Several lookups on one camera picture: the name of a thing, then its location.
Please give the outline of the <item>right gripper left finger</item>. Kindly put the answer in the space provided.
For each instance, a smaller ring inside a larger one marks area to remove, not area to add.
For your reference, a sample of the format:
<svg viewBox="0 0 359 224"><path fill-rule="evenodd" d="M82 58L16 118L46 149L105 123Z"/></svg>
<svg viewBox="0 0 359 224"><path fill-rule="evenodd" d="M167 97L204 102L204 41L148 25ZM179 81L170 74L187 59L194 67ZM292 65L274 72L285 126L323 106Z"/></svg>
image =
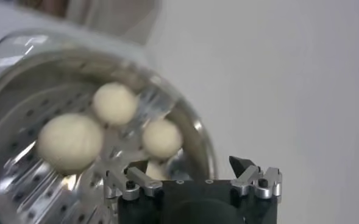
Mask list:
<svg viewBox="0 0 359 224"><path fill-rule="evenodd" d="M162 187L162 181L152 179L137 167L129 167L126 173L109 169L104 177L104 204L116 207L120 199L133 203L142 196L155 197Z"/></svg>

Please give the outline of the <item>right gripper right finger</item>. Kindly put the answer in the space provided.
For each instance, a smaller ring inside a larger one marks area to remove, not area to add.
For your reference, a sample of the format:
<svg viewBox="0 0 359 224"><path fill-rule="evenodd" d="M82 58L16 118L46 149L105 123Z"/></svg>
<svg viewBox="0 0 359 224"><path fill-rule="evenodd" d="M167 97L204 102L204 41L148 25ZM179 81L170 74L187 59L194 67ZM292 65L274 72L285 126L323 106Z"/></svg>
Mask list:
<svg viewBox="0 0 359 224"><path fill-rule="evenodd" d="M257 198L268 200L282 198L282 173L276 167L269 167L264 172L249 159L229 156L229 163L236 178L230 184L239 193L246 196L252 190Z"/></svg>

